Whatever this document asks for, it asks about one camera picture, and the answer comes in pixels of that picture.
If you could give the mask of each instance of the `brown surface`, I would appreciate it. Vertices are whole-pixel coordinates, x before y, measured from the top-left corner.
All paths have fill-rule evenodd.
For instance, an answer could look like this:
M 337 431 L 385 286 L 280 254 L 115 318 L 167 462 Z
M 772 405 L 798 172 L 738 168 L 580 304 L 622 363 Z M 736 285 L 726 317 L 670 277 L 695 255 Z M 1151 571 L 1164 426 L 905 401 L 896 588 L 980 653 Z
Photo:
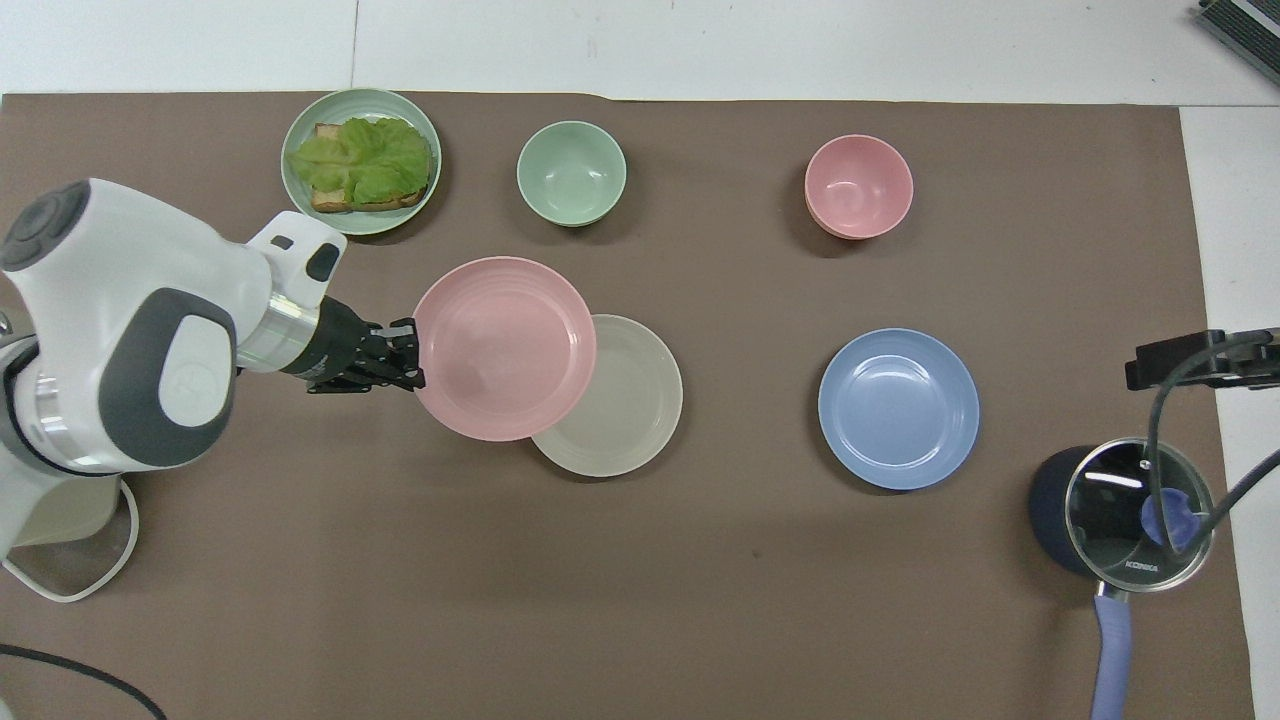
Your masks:
M 244 240 L 288 208 L 279 145 L 316 96 L 8 96 L 0 224 L 99 176 Z M 1051 452 L 1142 433 L 1151 395 L 1125 391 L 1124 360 L 1204 325 L 1175 110 L 411 97 L 442 186 L 355 243 L 332 293 L 385 322 L 463 261 L 547 263 L 672 347 L 671 446 L 579 483 L 407 393 L 246 374 L 207 457 L 132 478 L 142 536 L 108 588 L 56 606 L 0 578 L 4 641 L 116 673 L 175 719 L 1087 716 L 1093 588 L 1036 546 L 1025 495 Z M 631 169 L 581 231 L 515 183 L 524 141 L 564 118 L 608 128 Z M 863 243 L 801 197 L 808 156 L 846 132 L 892 142 L 916 182 L 906 220 Z M 815 420 L 826 363 L 887 325 L 948 343 L 983 404 L 969 461 L 902 496 L 846 473 Z M 1221 495 L 1211 395 L 1175 396 L 1167 427 Z M 1221 534 L 1194 582 L 1134 600 L 1128 717 L 1252 716 L 1231 556 Z M 141 716 L 54 670 L 0 673 L 19 717 Z

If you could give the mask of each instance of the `pot handle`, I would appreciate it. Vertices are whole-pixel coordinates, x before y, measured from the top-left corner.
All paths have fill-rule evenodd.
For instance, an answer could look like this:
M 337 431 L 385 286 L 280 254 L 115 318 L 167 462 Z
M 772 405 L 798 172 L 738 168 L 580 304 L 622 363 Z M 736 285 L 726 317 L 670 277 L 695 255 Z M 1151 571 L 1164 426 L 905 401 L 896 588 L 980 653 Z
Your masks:
M 1102 652 L 1098 657 L 1089 720 L 1123 720 L 1124 697 L 1129 688 L 1129 659 L 1133 653 L 1129 593 L 1101 583 L 1098 593 L 1093 596 L 1093 610 L 1102 634 Z

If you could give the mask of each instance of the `sandwich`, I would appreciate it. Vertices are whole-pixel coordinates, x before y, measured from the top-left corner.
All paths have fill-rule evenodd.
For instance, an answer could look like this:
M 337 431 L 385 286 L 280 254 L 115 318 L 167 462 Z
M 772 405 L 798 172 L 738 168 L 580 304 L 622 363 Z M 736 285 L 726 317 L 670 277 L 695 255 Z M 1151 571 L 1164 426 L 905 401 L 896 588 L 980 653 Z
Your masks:
M 315 136 L 285 158 L 319 213 L 411 208 L 426 195 L 433 168 L 426 140 L 399 118 L 316 123 Z

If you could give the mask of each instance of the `bread slice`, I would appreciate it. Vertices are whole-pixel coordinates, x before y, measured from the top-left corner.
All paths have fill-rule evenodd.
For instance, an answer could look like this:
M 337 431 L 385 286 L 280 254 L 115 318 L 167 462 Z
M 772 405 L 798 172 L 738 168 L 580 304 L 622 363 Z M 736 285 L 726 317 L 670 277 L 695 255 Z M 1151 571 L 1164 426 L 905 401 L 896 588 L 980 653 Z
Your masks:
M 329 123 L 316 123 L 316 137 L 338 140 L 338 128 L 342 126 Z M 311 208 L 317 213 L 348 213 L 351 210 L 357 213 L 378 213 L 380 210 L 412 208 L 422 200 L 424 195 L 426 195 L 425 187 L 411 195 L 392 197 L 385 202 L 351 204 L 347 202 L 347 193 L 340 187 L 329 192 L 320 192 L 319 190 L 311 188 Z

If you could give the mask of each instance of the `green plate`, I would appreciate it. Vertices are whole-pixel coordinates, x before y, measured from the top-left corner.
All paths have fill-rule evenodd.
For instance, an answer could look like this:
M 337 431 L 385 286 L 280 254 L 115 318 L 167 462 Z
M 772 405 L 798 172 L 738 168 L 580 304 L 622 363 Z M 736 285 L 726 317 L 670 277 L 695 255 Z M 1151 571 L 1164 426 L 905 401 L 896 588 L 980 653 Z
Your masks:
M 426 138 L 433 160 L 431 177 L 426 181 L 426 192 L 417 205 L 378 213 L 317 213 L 311 208 L 311 186 L 302 182 L 302 178 L 293 172 L 285 155 L 297 150 L 305 140 L 315 135 L 316 123 L 342 124 L 351 118 L 370 120 L 399 118 L 413 126 Z M 298 119 L 293 120 L 289 133 L 284 136 L 284 146 L 280 149 L 280 178 L 284 181 L 284 190 L 289 193 L 289 200 L 298 208 L 298 211 L 323 220 L 344 234 L 374 234 L 403 224 L 416 215 L 422 205 L 426 205 L 440 181 L 443 159 L 440 136 L 435 133 L 435 126 L 426 119 L 417 105 L 389 90 L 357 87 L 325 95 L 303 110 Z

